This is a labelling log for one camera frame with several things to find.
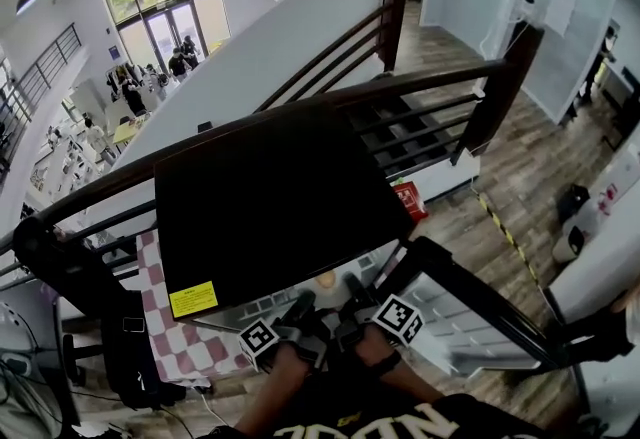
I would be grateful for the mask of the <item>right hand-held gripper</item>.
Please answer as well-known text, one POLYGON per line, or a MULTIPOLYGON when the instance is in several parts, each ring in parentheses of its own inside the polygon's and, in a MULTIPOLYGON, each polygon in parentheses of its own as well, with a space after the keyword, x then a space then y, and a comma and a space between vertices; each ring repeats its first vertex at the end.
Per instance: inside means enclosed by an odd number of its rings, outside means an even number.
POLYGON ((390 295, 382 304, 373 297, 351 272, 344 277, 350 299, 346 306, 350 311, 335 330, 335 339, 341 351, 354 346, 364 338, 367 325, 375 324, 393 344, 409 347, 424 326, 421 312, 396 295, 390 295))

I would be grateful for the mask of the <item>person's left hand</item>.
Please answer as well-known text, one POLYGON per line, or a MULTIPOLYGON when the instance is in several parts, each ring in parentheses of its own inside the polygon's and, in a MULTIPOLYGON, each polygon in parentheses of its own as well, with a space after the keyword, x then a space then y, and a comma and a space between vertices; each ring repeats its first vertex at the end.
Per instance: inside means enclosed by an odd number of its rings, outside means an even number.
POLYGON ((310 372, 310 365, 301 359, 296 349, 289 343, 278 346, 272 374, 291 379, 304 379, 310 372))

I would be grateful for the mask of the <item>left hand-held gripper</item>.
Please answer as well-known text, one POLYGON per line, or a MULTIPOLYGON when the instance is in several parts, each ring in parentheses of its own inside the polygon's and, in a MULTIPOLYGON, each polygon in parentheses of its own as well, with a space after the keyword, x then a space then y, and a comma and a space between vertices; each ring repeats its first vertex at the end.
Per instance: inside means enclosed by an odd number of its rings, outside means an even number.
POLYGON ((242 353, 256 371, 270 371, 278 347, 292 346, 298 357, 320 370, 330 343, 330 330, 314 318, 316 295, 302 291, 293 305, 271 325, 258 319, 238 335, 242 353))

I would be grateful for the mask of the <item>person's right hand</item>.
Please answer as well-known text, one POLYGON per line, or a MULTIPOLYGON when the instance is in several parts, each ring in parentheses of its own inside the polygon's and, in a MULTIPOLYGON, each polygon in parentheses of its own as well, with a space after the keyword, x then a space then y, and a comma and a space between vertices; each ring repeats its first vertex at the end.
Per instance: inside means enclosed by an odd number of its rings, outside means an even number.
POLYGON ((364 328, 363 337, 354 350, 360 360, 369 367, 379 364, 395 352, 383 331, 375 324, 369 324, 364 328))

